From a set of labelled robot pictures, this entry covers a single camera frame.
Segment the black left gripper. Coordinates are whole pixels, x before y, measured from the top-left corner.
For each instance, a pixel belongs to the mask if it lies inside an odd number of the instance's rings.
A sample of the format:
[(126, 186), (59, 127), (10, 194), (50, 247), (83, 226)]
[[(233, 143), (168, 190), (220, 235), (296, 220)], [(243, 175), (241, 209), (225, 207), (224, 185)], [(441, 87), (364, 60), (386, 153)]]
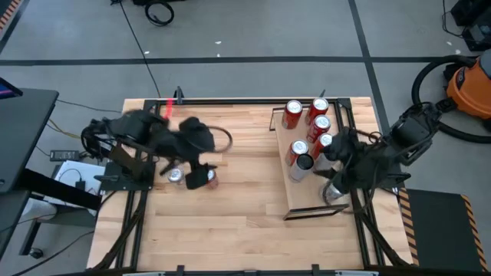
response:
[[(213, 135), (207, 125), (197, 117), (189, 117), (180, 123), (178, 130), (170, 130), (168, 125), (153, 132), (153, 150), (162, 157), (185, 161), (198, 160), (202, 153), (215, 150)], [(209, 165), (192, 164), (186, 174), (186, 187), (189, 190), (203, 187), (208, 182)]]

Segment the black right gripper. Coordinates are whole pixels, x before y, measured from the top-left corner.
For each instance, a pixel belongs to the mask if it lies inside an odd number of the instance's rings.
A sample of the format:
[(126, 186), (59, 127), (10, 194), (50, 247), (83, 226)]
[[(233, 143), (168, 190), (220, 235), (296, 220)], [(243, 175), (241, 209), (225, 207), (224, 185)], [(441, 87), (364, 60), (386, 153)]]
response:
[(331, 184), (341, 193), (351, 189), (373, 189), (378, 184), (378, 156), (375, 153), (347, 155), (339, 158), (338, 154), (326, 153), (330, 161), (340, 161), (341, 169), (315, 170), (316, 176), (329, 179)]

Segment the red soda can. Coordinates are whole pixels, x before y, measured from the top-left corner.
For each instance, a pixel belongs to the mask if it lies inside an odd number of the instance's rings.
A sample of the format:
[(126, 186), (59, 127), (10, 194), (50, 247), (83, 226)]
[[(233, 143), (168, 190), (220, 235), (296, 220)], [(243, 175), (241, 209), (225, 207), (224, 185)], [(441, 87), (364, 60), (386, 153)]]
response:
[(331, 142), (332, 142), (332, 135), (331, 134), (323, 133), (322, 135), (320, 135), (316, 139), (316, 141), (314, 142), (314, 144), (312, 146), (312, 149), (310, 152), (311, 157), (314, 160), (316, 160), (321, 153), (320, 150), (325, 148), (326, 146), (331, 145)]
[(304, 140), (293, 141), (285, 154), (285, 163), (287, 166), (292, 166), (294, 161), (304, 153), (308, 152), (308, 143)]

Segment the red can with black lettering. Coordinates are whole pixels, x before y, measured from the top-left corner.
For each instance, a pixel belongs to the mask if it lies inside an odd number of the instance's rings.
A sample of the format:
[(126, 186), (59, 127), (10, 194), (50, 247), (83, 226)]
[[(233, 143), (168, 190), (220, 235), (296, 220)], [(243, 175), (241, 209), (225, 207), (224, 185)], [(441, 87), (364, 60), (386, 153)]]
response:
[(298, 100), (290, 100), (284, 109), (282, 116), (282, 126), (291, 130), (297, 127), (302, 115), (303, 106)]
[(308, 108), (308, 112), (305, 116), (305, 123), (307, 125), (311, 125), (316, 116), (324, 115), (327, 113), (328, 107), (329, 102), (326, 99), (321, 97), (315, 98)]

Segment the black mat with hazard stripes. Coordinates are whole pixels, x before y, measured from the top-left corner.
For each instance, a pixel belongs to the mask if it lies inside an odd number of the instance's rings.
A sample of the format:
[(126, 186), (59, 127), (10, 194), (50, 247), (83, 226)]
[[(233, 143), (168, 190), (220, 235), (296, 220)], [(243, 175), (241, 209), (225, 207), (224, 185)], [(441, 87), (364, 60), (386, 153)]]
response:
[(469, 197), (402, 188), (398, 198), (415, 265), (440, 270), (491, 272)]

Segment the white paper sheet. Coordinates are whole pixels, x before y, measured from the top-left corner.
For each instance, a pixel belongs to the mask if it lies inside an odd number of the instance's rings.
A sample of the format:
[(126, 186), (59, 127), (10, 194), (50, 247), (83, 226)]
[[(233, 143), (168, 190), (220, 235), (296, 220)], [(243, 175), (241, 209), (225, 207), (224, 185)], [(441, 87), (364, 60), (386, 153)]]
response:
[(22, 215), (33, 219), (52, 219), (55, 215), (73, 209), (86, 209), (96, 215), (101, 203), (101, 175), (104, 168), (86, 163), (66, 161), (53, 176), (45, 176), (25, 169), (20, 178), (21, 186), (40, 199), (28, 199)]

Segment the black power adapter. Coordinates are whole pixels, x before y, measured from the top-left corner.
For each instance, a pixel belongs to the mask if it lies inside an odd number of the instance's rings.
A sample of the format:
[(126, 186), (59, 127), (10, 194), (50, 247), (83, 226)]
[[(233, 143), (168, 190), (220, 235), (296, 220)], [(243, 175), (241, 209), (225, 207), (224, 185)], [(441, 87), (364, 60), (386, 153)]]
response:
[(49, 158), (51, 162), (79, 161), (81, 155), (77, 150), (52, 150)]

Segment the black desk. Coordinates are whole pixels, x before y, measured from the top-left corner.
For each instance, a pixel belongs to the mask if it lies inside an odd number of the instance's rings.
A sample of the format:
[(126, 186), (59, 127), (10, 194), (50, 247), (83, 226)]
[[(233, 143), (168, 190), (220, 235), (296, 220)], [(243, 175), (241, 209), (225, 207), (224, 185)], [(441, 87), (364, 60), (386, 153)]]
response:
[(101, 197), (26, 167), (59, 96), (56, 90), (23, 88), (0, 99), (0, 259), (33, 192), (98, 210)]

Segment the black equipment case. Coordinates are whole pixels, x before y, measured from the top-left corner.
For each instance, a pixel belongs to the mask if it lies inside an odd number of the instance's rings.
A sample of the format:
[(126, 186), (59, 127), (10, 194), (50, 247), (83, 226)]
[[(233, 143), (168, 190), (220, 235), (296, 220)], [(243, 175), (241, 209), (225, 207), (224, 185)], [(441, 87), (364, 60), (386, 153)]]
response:
[(491, 49), (491, 19), (478, 18), (463, 30), (463, 40), (470, 51)]
[(450, 9), (450, 14), (457, 26), (467, 26), (489, 7), (491, 7), (491, 0), (458, 0)]

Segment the computer monitor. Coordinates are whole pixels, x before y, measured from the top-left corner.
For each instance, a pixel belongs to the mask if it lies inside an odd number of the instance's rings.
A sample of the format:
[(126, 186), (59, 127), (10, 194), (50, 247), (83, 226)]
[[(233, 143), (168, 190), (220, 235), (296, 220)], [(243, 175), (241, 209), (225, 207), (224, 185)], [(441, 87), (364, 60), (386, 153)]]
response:
[(23, 92), (14, 85), (0, 77), (0, 100), (13, 97), (21, 97)]

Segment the wooden shelf with black frame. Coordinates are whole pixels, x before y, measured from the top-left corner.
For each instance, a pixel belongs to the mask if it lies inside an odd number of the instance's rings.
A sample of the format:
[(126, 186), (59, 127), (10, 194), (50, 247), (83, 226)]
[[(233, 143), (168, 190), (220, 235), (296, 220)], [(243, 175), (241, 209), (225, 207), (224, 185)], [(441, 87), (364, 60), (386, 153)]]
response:
[(291, 167), (286, 164), (285, 159), (290, 144), (296, 140), (305, 140), (307, 136), (309, 126), (305, 123), (306, 110), (307, 107), (301, 115), (297, 127), (287, 130), (282, 126), (284, 108), (275, 107), (272, 109), (270, 130), (275, 131), (278, 143), (288, 203), (288, 211), (283, 217), (284, 220), (336, 215), (350, 206), (349, 198), (346, 197), (336, 199), (330, 205), (325, 204), (321, 198), (321, 190), (328, 181), (326, 178), (316, 176), (312, 172), (309, 172), (300, 182), (296, 182), (290, 177)]

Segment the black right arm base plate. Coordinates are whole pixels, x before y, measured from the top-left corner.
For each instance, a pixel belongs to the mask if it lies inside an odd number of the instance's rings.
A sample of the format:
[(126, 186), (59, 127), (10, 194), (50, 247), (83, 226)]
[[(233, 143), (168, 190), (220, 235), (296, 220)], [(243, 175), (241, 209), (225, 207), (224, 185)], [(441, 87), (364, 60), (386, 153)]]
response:
[(360, 159), (346, 169), (341, 182), (347, 189), (399, 187), (400, 183), (393, 185), (387, 178), (388, 173), (401, 173), (400, 167), (389, 161)]

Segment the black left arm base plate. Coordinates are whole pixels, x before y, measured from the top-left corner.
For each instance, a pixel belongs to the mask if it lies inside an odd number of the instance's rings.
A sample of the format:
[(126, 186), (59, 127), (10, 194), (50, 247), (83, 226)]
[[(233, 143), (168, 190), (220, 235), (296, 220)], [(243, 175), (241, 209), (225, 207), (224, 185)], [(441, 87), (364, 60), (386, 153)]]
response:
[(105, 166), (103, 176), (118, 175), (117, 182), (101, 182), (101, 188), (105, 191), (144, 191), (153, 188), (155, 164), (143, 163), (143, 175), (134, 176), (130, 169), (122, 167), (114, 162)]

